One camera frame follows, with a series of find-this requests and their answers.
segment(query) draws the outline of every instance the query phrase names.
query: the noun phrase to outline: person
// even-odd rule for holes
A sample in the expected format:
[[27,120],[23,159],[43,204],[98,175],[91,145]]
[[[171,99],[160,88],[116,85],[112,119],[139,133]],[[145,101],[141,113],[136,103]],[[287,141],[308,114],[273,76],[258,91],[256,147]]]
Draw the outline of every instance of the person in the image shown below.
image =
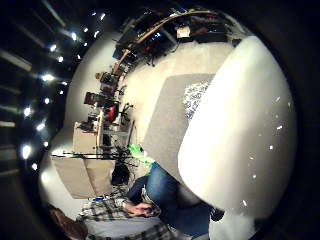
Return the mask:
[[[123,186],[115,187],[103,200],[84,204],[76,221],[58,208],[50,214],[71,239],[192,239],[208,233],[210,205],[201,202],[179,208],[178,182],[157,163],[145,182],[145,187],[137,187],[141,181],[136,181],[129,192]],[[134,196],[139,188],[141,199]]]

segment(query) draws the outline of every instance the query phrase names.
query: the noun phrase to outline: ceiling light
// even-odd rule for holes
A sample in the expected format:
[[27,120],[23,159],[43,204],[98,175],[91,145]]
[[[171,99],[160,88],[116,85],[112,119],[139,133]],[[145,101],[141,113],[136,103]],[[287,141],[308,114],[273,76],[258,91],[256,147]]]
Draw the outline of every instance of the ceiling light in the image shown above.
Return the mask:
[[37,131],[41,131],[41,130],[43,130],[44,128],[45,128],[45,124],[44,123],[40,123],[38,126],[37,126]]
[[41,78],[43,81],[52,81],[54,79],[54,77],[51,74],[45,74]]
[[98,33],[99,33],[100,31],[95,31],[95,33],[94,33],[94,38],[96,38],[97,37],[97,35],[98,35]]
[[23,159],[28,159],[31,153],[31,147],[30,145],[24,145],[22,147],[22,158]]
[[45,104],[49,104],[49,103],[50,103],[50,99],[49,99],[49,98],[45,98],[45,99],[44,99],[44,103],[45,103]]
[[71,37],[73,41],[77,40],[77,34],[75,34],[74,32],[71,33]]
[[53,44],[50,47],[50,51],[53,52],[54,50],[56,50],[56,48],[57,48],[57,45]]
[[30,116],[31,114],[31,108],[30,107],[26,107],[24,110],[23,110],[23,113],[26,117]]
[[34,163],[31,165],[31,168],[36,171],[38,169],[38,165]]

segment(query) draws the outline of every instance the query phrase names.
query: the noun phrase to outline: white wall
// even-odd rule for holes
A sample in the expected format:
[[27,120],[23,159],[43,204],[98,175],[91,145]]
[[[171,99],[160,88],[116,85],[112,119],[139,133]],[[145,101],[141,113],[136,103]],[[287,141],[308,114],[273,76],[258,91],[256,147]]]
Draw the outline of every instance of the white wall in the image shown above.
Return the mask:
[[39,187],[42,199],[56,207],[65,214],[75,218],[86,199],[73,199],[50,160],[54,150],[72,150],[73,125],[76,121],[86,120],[90,107],[83,104],[87,91],[98,92],[99,81],[95,79],[96,72],[108,71],[115,59],[112,54],[115,50],[115,41],[119,39],[118,33],[105,33],[88,50],[79,64],[69,87],[64,127],[51,142],[51,147],[45,154],[40,166]]
[[112,39],[119,38],[119,33],[105,33],[94,43],[79,64],[68,91],[64,127],[73,127],[74,122],[87,119],[90,106],[83,104],[85,94],[98,93],[100,82],[94,75],[97,72],[110,70],[109,66],[115,62],[112,58],[115,41]]

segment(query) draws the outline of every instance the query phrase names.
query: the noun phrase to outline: white table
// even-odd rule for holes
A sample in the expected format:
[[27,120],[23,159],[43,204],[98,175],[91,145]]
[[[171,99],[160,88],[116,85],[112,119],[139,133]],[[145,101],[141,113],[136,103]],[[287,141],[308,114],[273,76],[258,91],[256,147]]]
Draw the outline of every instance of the white table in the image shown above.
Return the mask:
[[99,115],[98,115],[98,124],[97,124],[97,138],[96,138],[96,149],[100,148],[100,146],[103,146],[103,135],[114,135],[118,137],[125,137],[125,147],[127,147],[130,144],[130,138],[134,126],[134,120],[130,120],[129,125],[126,130],[121,130],[120,126],[118,127],[118,130],[113,130],[113,129],[107,129],[104,130],[104,121],[105,121],[105,116],[103,109],[100,109]]
[[208,203],[266,218],[289,181],[296,132],[285,76],[263,43],[248,37],[201,99],[179,151],[180,175]]

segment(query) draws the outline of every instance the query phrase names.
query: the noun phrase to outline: desk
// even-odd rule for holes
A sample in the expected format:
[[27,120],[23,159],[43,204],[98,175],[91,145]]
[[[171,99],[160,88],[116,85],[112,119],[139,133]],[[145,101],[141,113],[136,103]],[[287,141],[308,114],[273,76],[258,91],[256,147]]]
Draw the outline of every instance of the desk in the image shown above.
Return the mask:
[[124,146],[127,147],[130,144],[130,138],[131,138],[131,134],[132,134],[133,126],[134,126],[134,120],[130,121],[128,128],[125,130],[120,129],[120,127],[119,127],[119,130],[111,130],[111,129],[104,130],[103,129],[104,119],[105,119],[105,117],[104,117],[103,109],[100,109],[100,113],[98,116],[98,124],[97,124],[97,128],[96,128],[97,129],[96,152],[101,153],[101,151],[99,151],[99,149],[100,149],[100,146],[103,146],[103,135],[104,134],[114,135],[114,136],[118,136],[118,137],[125,137]]
[[[192,11],[192,12],[186,12],[186,13],[180,13],[180,14],[175,14],[175,15],[171,15],[167,18],[162,19],[161,21],[157,22],[156,24],[154,24],[154,26],[151,29],[148,29],[147,31],[145,31],[144,33],[142,33],[139,38],[133,43],[129,45],[129,48],[133,47],[136,44],[140,44],[142,43],[147,37],[149,37],[150,35],[152,35],[153,33],[155,33],[156,31],[158,31],[160,28],[162,28],[162,26],[164,24],[166,24],[167,22],[170,22],[173,19],[179,18],[179,17],[183,17],[183,16],[188,16],[188,15],[197,15],[197,14],[217,14],[214,11]],[[113,67],[112,73],[116,73],[121,62],[127,57],[127,55],[130,53],[131,51],[129,49],[126,49],[122,55],[122,57],[119,59],[119,61],[117,61]]]
[[90,159],[63,153],[51,156],[61,181],[73,198],[97,197],[112,191],[111,178],[115,161],[96,159],[96,154],[102,153],[98,146],[103,145],[103,122],[104,114],[100,110],[94,132],[88,133],[79,129],[80,123],[76,122],[74,125],[73,151],[91,154]]

